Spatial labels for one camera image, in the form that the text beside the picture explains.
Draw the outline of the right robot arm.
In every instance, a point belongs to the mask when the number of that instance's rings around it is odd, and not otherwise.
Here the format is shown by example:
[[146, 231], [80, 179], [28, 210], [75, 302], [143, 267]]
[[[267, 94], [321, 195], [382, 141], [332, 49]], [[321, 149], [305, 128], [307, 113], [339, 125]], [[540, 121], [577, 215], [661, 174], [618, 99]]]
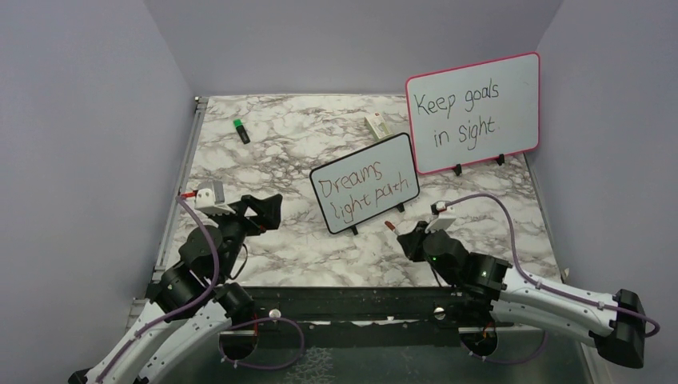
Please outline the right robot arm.
[[608, 362], [632, 369], [644, 366], [646, 321], [636, 293], [598, 293], [550, 282], [504, 259], [468, 251], [444, 230], [427, 226], [418, 222], [396, 240], [408, 260], [427, 263], [468, 297], [461, 304], [467, 323], [520, 323], [561, 332], [595, 348]]

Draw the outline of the black framed whiteboard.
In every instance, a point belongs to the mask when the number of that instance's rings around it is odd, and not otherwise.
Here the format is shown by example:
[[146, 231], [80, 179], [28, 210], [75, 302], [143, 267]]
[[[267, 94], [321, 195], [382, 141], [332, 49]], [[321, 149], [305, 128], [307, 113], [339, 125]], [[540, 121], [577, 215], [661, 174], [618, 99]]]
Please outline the black framed whiteboard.
[[309, 180], [331, 234], [353, 230], [391, 209], [402, 212], [421, 192], [406, 133], [316, 167]]

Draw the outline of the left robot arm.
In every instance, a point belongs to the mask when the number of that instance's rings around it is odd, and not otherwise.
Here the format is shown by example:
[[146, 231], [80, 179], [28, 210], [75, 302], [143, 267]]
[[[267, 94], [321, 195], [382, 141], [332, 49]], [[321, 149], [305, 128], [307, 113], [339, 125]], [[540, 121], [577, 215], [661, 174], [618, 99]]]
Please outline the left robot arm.
[[248, 237], [278, 229], [282, 201], [281, 194], [245, 194], [227, 202], [213, 187], [177, 196], [196, 224], [179, 261], [149, 284], [140, 314], [115, 347], [67, 381], [159, 383], [208, 337], [253, 320], [252, 299], [233, 267]]

